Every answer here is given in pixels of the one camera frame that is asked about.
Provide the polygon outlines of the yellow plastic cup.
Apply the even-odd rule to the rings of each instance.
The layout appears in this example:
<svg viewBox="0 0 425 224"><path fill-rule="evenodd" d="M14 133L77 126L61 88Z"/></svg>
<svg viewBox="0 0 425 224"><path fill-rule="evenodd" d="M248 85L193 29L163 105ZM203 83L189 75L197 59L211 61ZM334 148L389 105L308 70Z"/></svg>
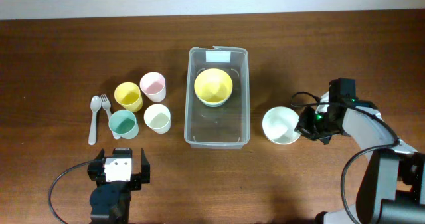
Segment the yellow plastic cup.
<svg viewBox="0 0 425 224"><path fill-rule="evenodd" d="M119 84L114 90L116 102L130 112L138 112L143 106L143 98L139 86L132 82Z"/></svg>

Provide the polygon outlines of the white plastic bowl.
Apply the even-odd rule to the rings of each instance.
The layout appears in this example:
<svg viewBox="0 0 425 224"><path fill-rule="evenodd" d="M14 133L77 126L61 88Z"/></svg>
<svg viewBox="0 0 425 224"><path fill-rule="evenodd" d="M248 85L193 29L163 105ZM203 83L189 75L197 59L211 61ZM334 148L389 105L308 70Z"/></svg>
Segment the white plastic bowl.
<svg viewBox="0 0 425 224"><path fill-rule="evenodd" d="M277 106L267 111L262 119L262 129L269 141L279 144L292 144L301 136L295 131L299 115L290 108Z"/></svg>

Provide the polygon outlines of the white plastic cup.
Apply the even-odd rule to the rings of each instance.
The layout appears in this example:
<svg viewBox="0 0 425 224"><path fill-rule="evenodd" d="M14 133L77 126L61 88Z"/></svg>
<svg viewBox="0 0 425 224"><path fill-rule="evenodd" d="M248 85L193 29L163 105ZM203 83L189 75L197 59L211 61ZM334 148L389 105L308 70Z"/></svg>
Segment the white plastic cup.
<svg viewBox="0 0 425 224"><path fill-rule="evenodd" d="M149 106L143 115L143 119L146 125L158 134L167 133L171 127L170 110L162 104Z"/></svg>

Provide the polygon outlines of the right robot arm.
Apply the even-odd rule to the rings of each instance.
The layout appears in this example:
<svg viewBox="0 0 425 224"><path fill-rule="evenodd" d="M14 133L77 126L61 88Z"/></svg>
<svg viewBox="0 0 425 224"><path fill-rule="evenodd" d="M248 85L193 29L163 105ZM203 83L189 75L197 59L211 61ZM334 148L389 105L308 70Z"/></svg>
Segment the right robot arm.
<svg viewBox="0 0 425 224"><path fill-rule="evenodd" d="M326 143L333 135L352 137L360 147L341 173L343 209L323 211L315 223L423 223L424 154L401 140L372 102L356 98L317 99L304 104L296 130ZM348 205L345 181L351 164L369 155L356 202Z"/></svg>

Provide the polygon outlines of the green plastic cup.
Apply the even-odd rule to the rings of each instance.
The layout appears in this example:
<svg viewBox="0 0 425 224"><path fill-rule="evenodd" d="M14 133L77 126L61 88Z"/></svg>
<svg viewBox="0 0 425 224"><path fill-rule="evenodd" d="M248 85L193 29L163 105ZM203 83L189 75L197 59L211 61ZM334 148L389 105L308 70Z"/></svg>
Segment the green plastic cup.
<svg viewBox="0 0 425 224"><path fill-rule="evenodd" d="M124 139L133 139L139 134L137 118L129 110L114 112L108 120L108 126L113 134Z"/></svg>

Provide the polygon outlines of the green plastic bowl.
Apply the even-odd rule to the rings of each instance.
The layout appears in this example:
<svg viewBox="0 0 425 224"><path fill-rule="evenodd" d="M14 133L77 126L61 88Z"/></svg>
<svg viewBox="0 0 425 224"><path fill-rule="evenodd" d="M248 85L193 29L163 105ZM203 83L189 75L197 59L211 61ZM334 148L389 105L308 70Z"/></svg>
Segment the green plastic bowl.
<svg viewBox="0 0 425 224"><path fill-rule="evenodd" d="M219 106L222 106L226 101L223 102L203 102L204 105L211 107L211 108L216 108Z"/></svg>

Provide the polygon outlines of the yellow plastic bowl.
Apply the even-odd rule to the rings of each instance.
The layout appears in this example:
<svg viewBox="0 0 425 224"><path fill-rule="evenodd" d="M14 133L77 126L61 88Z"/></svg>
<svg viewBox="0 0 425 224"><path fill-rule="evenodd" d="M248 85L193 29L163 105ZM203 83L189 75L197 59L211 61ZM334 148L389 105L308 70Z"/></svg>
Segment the yellow plastic bowl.
<svg viewBox="0 0 425 224"><path fill-rule="evenodd" d="M202 71L195 79L194 90L201 102L227 101L233 91L230 75L218 68Z"/></svg>

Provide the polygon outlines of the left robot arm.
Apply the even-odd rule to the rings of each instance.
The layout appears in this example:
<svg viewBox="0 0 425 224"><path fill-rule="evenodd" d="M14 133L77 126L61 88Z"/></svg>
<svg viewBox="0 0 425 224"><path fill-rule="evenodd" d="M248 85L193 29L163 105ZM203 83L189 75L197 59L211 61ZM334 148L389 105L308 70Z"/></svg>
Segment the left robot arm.
<svg viewBox="0 0 425 224"><path fill-rule="evenodd" d="M87 173L96 189L90 195L92 223L128 223L131 193L150 183L150 163L141 150L141 171L132 172L132 149L116 148L110 157L105 151L89 164Z"/></svg>

